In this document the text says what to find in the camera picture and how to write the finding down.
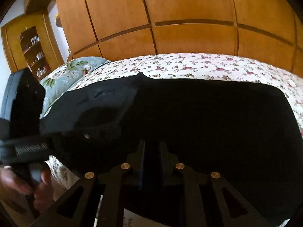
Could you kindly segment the person's left hand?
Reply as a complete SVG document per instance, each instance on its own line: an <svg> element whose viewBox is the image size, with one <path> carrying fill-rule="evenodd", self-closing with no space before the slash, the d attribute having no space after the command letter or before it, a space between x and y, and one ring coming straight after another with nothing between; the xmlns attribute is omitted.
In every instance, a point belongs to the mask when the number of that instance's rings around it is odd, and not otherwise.
<svg viewBox="0 0 303 227"><path fill-rule="evenodd" d="M41 182L34 187L19 178L13 170L1 168L1 200L18 210L21 207L21 197L26 195L34 197L33 207L40 213L52 205L53 186L49 166L45 165L41 172Z"/></svg>

